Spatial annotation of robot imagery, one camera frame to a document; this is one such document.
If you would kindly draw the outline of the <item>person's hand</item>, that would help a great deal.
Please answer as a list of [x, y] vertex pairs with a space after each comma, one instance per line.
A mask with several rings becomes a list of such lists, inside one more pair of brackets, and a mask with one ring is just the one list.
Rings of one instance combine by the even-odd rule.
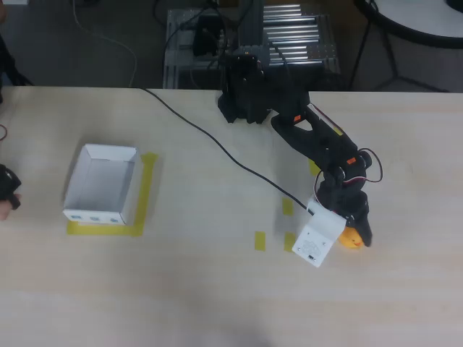
[[20, 206], [22, 195], [15, 194], [14, 203], [9, 200], [2, 200], [0, 202], [0, 221], [6, 220], [9, 214]]

